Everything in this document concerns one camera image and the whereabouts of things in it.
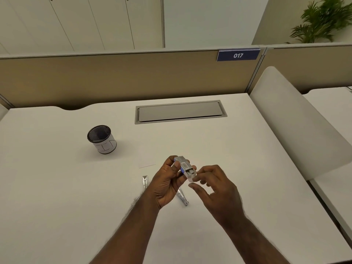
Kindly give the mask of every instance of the mesh pencil cup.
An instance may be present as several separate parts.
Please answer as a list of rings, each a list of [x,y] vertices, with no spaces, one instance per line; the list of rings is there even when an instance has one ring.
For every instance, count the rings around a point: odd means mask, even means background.
[[[101,154],[108,154],[115,150],[116,141],[111,134],[111,129],[105,125],[92,128],[87,134],[88,141],[93,143]]]

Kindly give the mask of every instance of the adjacent desk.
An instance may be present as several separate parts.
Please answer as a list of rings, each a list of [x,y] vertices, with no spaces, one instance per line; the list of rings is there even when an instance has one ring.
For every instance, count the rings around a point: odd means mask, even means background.
[[[346,87],[316,89],[304,96],[352,144],[352,91]],[[352,240],[352,163],[311,183]]]
[[[134,124],[135,106],[221,100],[227,117]],[[87,132],[106,124],[117,149]],[[88,263],[169,155],[219,164],[252,221],[292,264],[352,259],[352,250],[246,93],[11,109],[0,121],[0,262]],[[153,166],[138,168],[149,158]],[[243,263],[199,197],[163,208],[144,263]]]

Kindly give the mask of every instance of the blue sign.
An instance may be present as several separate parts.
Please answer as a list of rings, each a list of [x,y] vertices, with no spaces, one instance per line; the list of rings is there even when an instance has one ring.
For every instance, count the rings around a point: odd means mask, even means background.
[[[219,50],[217,61],[256,60],[260,51],[259,48]]]

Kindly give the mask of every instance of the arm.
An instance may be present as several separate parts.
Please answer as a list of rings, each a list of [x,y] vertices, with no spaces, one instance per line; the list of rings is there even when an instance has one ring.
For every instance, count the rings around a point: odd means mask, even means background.
[[[178,172],[181,166],[179,162],[174,163],[174,157],[176,155],[165,161],[115,234],[90,264],[143,262],[159,210],[174,198],[178,188],[186,181],[186,177]]]
[[[246,264],[289,264],[246,218],[237,187],[218,165],[202,167],[193,181],[212,187],[214,192],[209,195],[200,185],[189,184],[230,237]]]

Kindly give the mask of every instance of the person's right hand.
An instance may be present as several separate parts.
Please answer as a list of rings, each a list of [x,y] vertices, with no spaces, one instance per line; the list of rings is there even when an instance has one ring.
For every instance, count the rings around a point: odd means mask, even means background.
[[[188,185],[199,195],[205,207],[224,229],[232,228],[246,219],[236,185],[226,177],[218,165],[202,167],[193,181],[206,183],[213,189],[214,192],[209,195],[196,183]]]

